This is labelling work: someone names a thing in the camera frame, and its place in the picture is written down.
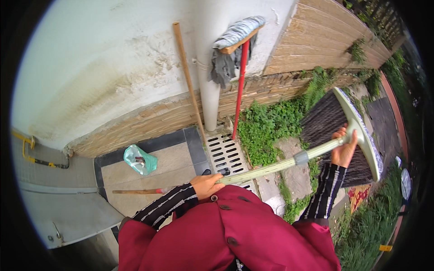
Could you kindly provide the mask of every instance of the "colorful rug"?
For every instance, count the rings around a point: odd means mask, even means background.
[[[357,207],[359,207],[360,203],[362,203],[363,200],[368,197],[370,188],[371,188],[370,184],[365,184],[361,186],[352,187],[348,191],[348,196],[350,197],[351,213],[357,210]]]

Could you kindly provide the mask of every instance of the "red jacket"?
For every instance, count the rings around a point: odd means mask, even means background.
[[[119,271],[341,270],[328,226],[290,225],[252,192],[228,185],[158,232],[130,220],[119,233]]]

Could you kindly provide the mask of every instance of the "brick wall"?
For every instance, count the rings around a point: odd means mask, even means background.
[[[347,48],[364,37],[367,62],[351,62]],[[300,0],[269,63],[265,75],[323,68],[375,68],[389,51],[354,14],[334,0]]]
[[[346,86],[357,82],[351,72],[342,71],[335,86]],[[300,78],[300,72],[246,78],[241,109],[257,100],[261,104],[277,103],[301,95],[310,81],[310,74]],[[235,114],[237,82],[221,90],[219,118]],[[202,113],[200,95],[196,93],[199,111]],[[183,93],[141,107],[84,135],[67,145],[74,153],[85,157],[96,157],[126,147],[142,140],[167,134],[196,123],[194,108],[188,93]]]

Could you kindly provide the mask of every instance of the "striped sleeve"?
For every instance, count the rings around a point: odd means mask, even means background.
[[[323,166],[318,176],[318,189],[300,219],[327,219],[333,207],[333,202],[339,188],[345,179],[347,169],[335,164]]]
[[[170,190],[161,198],[138,211],[132,218],[158,230],[164,220],[166,220],[177,207],[186,202],[196,203],[197,201],[197,195],[193,186],[187,183]]]

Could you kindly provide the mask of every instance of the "hand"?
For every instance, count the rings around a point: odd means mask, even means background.
[[[223,183],[216,184],[216,181],[221,178],[223,175],[220,173],[194,177],[190,183],[196,192],[197,199],[206,199],[225,187]]]
[[[345,136],[347,131],[347,126],[348,124],[345,123],[344,127],[341,127],[337,132],[333,133],[332,139]],[[342,146],[336,147],[332,150],[332,164],[348,168],[352,156],[354,154],[356,145],[357,145],[357,130],[354,130],[350,143],[343,144]]]

